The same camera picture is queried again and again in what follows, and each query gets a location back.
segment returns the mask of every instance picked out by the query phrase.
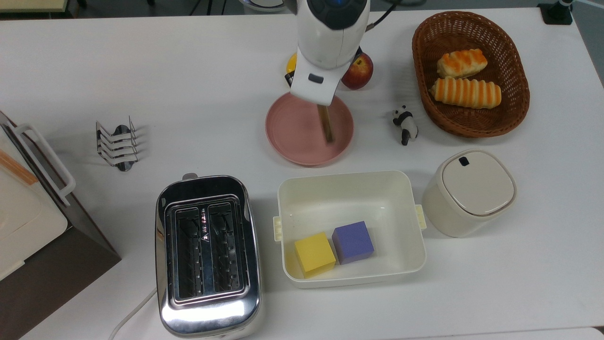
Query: canister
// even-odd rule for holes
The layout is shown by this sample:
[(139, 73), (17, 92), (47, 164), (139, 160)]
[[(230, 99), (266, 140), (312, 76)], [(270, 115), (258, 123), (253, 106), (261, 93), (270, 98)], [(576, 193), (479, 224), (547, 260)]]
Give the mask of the canister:
[(463, 237), (510, 209), (516, 181), (491, 153), (470, 149), (442, 163), (424, 192), (422, 205), (445, 235)]

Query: canister lid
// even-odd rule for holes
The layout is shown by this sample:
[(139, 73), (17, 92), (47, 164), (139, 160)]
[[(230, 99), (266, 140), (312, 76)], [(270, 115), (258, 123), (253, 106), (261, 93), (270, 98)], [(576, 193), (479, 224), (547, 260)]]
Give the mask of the canister lid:
[(514, 199), (513, 179), (495, 157), (482, 151), (454, 158), (445, 165), (442, 176), (448, 194), (472, 215), (492, 215)]

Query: white table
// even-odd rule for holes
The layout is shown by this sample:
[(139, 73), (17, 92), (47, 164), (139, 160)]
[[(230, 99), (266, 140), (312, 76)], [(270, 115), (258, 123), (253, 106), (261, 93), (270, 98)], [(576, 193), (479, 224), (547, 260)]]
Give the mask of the white table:
[[(154, 287), (155, 201), (187, 172), (229, 174), (249, 190), (267, 318), (253, 339), (386, 339), (604, 324), (604, 90), (577, 27), (537, 8), (477, 10), (518, 47), (531, 89), (525, 121), (491, 139), (439, 130), (419, 100), (411, 38), (436, 11), (395, 12), (362, 41), (375, 72), (339, 90), (356, 130), (335, 163), (304, 168), (269, 145), (264, 118), (288, 86), (291, 15), (0, 22), (0, 110), (31, 122), (77, 181), (76, 195), (123, 257), (24, 339), (105, 339)], [(370, 21), (380, 13), (372, 13)], [(390, 112), (416, 115), (400, 145)], [(95, 153), (96, 120), (131, 115), (142, 160), (128, 173)], [(276, 192), (291, 177), (399, 169), (416, 202), (438, 165), (464, 149), (497, 155), (518, 183), (511, 212), (464, 239), (423, 232), (425, 267), (398, 282), (300, 290), (272, 237)], [(172, 339), (149, 302), (120, 339)]]
[(421, 338), (422, 340), (602, 340), (604, 335), (594, 328), (535, 330), (530, 332), (491, 333)]

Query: red apple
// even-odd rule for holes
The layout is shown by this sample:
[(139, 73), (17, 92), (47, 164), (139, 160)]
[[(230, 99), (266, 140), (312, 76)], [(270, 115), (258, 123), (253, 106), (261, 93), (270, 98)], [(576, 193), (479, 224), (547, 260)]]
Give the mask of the red apple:
[(373, 62), (365, 53), (350, 64), (348, 71), (342, 77), (342, 83), (351, 90), (358, 90), (369, 83), (373, 75)]

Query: white cord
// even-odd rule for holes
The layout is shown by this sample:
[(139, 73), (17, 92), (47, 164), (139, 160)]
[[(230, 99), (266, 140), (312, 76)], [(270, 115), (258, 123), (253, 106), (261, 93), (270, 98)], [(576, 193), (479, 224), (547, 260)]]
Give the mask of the white cord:
[(590, 1), (590, 0), (576, 0), (576, 1), (577, 2), (582, 2), (582, 3), (586, 4), (586, 5), (592, 5), (593, 7), (597, 7), (599, 9), (604, 10), (604, 5), (600, 5), (600, 4), (598, 4), (596, 2), (593, 2), (593, 1)]
[(134, 316), (134, 314), (136, 314), (139, 310), (141, 310), (141, 308), (143, 308), (143, 306), (149, 302), (149, 300), (151, 300), (151, 298), (153, 297), (153, 295), (155, 295), (155, 293), (157, 293), (157, 287), (153, 288), (153, 290), (149, 293), (149, 295), (147, 295), (147, 297), (141, 302), (139, 303), (139, 305), (134, 308), (130, 314), (126, 315), (126, 317), (114, 328), (114, 331), (111, 333), (111, 335), (109, 336), (109, 340), (113, 340), (115, 338), (115, 335), (117, 334), (117, 332), (120, 331), (121, 327), (124, 326), (128, 320), (131, 319), (131, 317)]

